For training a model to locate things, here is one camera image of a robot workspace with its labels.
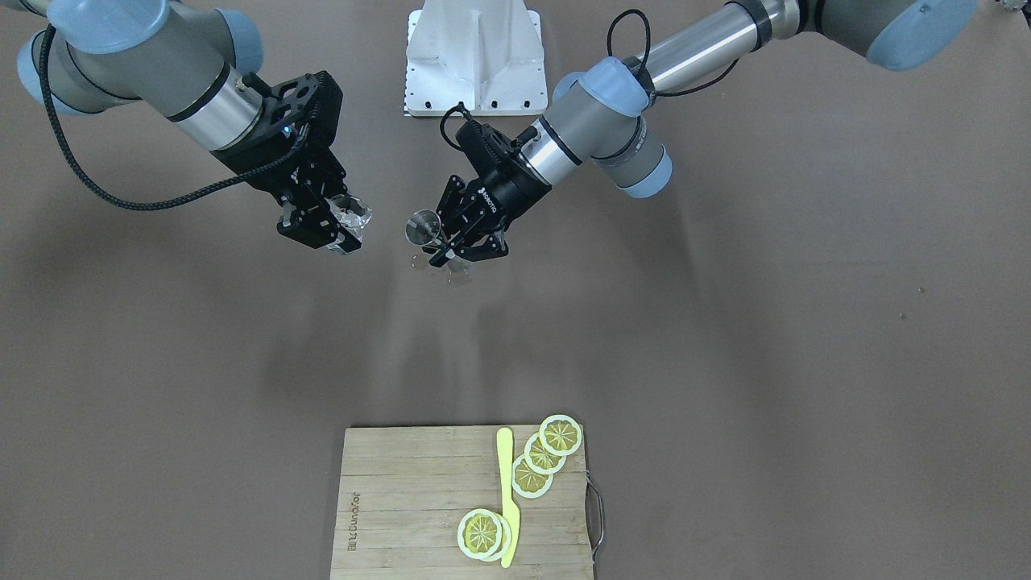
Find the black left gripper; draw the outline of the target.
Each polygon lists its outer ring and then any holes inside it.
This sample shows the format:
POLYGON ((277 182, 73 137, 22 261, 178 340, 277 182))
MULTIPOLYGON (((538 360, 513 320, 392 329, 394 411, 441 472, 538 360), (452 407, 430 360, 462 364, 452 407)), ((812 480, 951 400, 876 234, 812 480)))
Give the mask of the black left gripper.
POLYGON ((478 168, 476 179, 451 176, 436 213, 441 232, 429 242, 431 267, 459 259, 478 262, 508 255, 506 231, 552 186, 526 168, 478 168))

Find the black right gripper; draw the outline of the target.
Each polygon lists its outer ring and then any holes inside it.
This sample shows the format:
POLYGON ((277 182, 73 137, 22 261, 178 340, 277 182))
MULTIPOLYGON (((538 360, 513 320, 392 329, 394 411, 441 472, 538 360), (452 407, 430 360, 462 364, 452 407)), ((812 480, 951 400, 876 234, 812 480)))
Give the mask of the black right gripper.
MULTIPOLYGON (((213 157, 236 173, 262 168, 288 153, 297 137, 272 137, 261 143, 236 143, 236 146, 214 151, 213 157)), ((336 238, 336 223, 331 213, 350 212, 350 187, 346 170, 328 144, 309 137, 298 153, 292 155, 276 168, 247 177, 251 187, 272 194, 281 203, 277 231, 287 238, 307 247, 324 247, 336 238), (300 202, 297 208, 291 202, 300 202)))

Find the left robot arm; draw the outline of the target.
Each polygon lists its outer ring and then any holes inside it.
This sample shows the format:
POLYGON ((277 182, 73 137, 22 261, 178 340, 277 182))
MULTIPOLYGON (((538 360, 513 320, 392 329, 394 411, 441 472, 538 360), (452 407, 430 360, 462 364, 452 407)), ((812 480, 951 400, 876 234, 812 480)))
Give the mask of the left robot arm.
POLYGON ((516 219, 590 161, 633 198, 669 183, 673 161, 645 110, 721 81, 744 56, 811 31, 891 71, 906 71, 942 52, 975 14, 975 1, 728 1, 713 14, 644 50, 608 52, 553 90, 548 109, 516 137, 464 118, 448 145, 466 155, 472 180, 452 176, 435 209, 406 223, 408 241, 431 267, 507 255, 516 219))

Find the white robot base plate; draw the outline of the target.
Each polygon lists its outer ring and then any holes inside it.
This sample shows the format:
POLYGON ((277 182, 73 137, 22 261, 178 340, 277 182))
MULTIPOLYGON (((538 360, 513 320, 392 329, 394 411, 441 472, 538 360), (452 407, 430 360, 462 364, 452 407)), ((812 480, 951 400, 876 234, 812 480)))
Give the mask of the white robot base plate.
POLYGON ((541 19, 523 1, 427 1, 408 16, 404 113, 441 117, 459 102, 478 115, 548 107, 541 19))

